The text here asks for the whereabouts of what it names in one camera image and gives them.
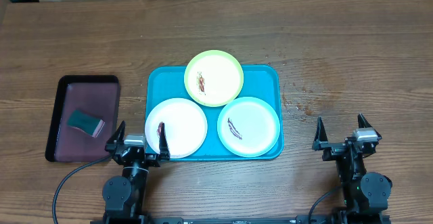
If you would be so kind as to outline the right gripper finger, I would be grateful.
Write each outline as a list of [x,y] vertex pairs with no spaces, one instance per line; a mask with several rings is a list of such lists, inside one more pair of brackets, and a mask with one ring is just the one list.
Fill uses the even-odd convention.
[[316,133],[315,133],[314,142],[315,143],[328,143],[327,134],[326,134],[325,127],[324,127],[323,120],[322,120],[321,116],[319,116],[317,118],[317,129],[316,129]]
[[372,128],[362,113],[358,114],[357,120],[359,128]]

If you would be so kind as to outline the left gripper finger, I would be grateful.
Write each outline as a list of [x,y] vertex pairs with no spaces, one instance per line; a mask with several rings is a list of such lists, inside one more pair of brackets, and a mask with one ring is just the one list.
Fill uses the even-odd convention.
[[114,132],[114,134],[107,140],[108,145],[117,145],[118,143],[123,142],[124,132],[125,132],[126,123],[122,121]]
[[166,134],[165,134],[165,124],[163,122],[161,122],[158,126],[158,136],[159,136],[160,155],[168,156],[169,149],[168,149],[168,144],[167,144]]

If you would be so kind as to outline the green and pink sponge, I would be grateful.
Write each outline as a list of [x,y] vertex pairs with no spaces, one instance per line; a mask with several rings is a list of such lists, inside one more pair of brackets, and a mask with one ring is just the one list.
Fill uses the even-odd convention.
[[105,122],[100,118],[75,110],[67,120],[67,125],[96,138],[103,129]]

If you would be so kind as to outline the white plate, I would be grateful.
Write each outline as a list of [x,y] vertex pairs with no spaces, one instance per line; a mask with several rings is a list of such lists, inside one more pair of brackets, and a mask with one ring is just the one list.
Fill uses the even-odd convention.
[[145,122],[147,144],[160,152],[160,123],[172,159],[192,155],[204,143],[208,123],[203,110],[193,101],[184,98],[167,99],[159,103],[148,115]]

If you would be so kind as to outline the yellow-green rimmed plate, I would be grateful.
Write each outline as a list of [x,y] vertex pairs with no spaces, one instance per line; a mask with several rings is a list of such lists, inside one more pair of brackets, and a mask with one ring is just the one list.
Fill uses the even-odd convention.
[[208,50],[194,56],[185,69],[184,85],[197,103],[219,107],[233,101],[242,90],[244,72],[230,53]]

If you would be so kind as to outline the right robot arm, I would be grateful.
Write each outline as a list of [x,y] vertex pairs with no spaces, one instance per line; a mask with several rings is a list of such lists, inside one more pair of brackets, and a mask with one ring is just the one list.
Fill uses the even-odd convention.
[[[334,161],[340,185],[320,197],[311,207],[307,221],[312,223],[389,223],[390,217],[382,214],[388,208],[392,181],[385,175],[367,172],[363,160],[376,153],[382,136],[367,122],[362,114],[357,116],[358,128],[341,143],[331,143],[327,138],[322,118],[317,119],[317,129],[312,144],[314,151],[322,151],[322,160]],[[315,207],[328,196],[342,191],[344,206],[319,220],[313,216]]]

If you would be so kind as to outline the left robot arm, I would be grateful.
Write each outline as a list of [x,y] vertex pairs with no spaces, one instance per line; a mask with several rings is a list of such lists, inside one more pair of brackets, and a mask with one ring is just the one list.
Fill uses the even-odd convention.
[[115,133],[106,142],[105,150],[113,161],[123,167],[122,175],[106,181],[102,189],[105,201],[104,223],[140,223],[155,221],[143,211],[147,176],[150,167],[159,167],[162,160],[169,160],[170,153],[165,135],[165,124],[157,129],[160,152],[146,152],[143,135],[125,136],[126,123],[121,122]]

